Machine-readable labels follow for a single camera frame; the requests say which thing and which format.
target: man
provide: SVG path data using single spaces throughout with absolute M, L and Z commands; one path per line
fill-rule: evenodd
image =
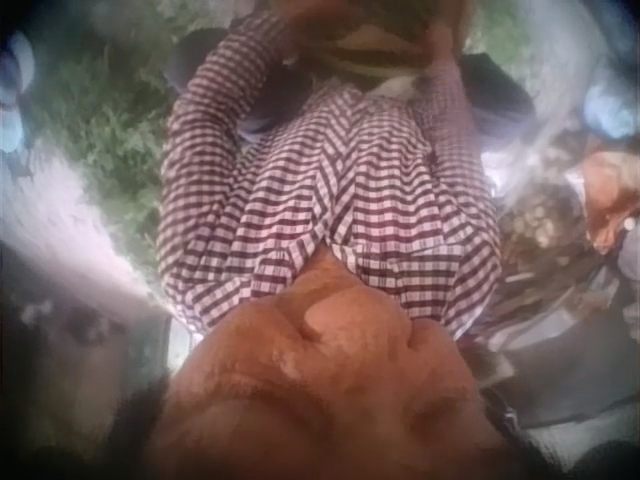
M 451 28 L 425 35 L 431 66 L 409 104 L 329 82 L 239 155 L 238 124 L 292 32 L 342 8 L 289 3 L 230 33 L 169 123 L 161 273 L 207 336 L 169 383 L 145 466 L 181 479 L 551 478 L 489 421 L 454 343 L 500 252 Z

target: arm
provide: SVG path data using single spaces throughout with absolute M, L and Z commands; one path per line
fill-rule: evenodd
M 496 233 L 495 212 L 480 161 L 478 137 L 460 71 L 453 60 L 437 60 L 418 86 L 414 114 L 433 148 L 433 176 L 477 226 Z
M 231 188 L 237 123 L 270 67 L 282 61 L 286 40 L 277 17 L 251 17 L 209 55 L 169 119 L 158 250 L 163 286 L 177 305 L 199 263 L 197 250 L 188 247 L 215 221 Z
M 434 62 L 421 85 L 423 95 L 414 104 L 414 114 L 433 148 L 433 177 L 451 196 L 463 221 L 476 232 L 463 245 L 465 253 L 442 319 L 458 339 L 487 306 L 500 278 L 501 261 L 495 210 L 480 161 L 477 133 L 452 52 L 451 38 L 435 45 L 431 52 Z

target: skin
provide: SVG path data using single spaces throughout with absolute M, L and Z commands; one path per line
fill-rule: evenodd
M 499 478 L 508 454 L 449 334 L 326 249 L 205 338 L 146 452 L 160 478 L 248 479 Z

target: plaid shirt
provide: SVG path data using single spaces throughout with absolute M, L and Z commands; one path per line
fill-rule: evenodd
M 250 17 L 174 107 L 159 255 L 178 317 L 206 332 L 290 285 L 324 243 L 411 318 L 459 338 L 488 303 L 500 254 L 457 67 L 434 65 L 409 102 L 329 82 L 239 154 L 237 123 L 287 35 L 272 14 Z

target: bush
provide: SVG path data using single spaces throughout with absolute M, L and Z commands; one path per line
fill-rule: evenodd
M 131 8 L 125 42 L 87 27 L 86 10 L 34 28 L 39 80 L 29 110 L 36 132 L 84 173 L 118 249 L 157 285 L 159 169 L 172 102 L 162 66 L 172 40 L 200 20 L 186 0 L 173 1 L 170 12 L 153 0 Z

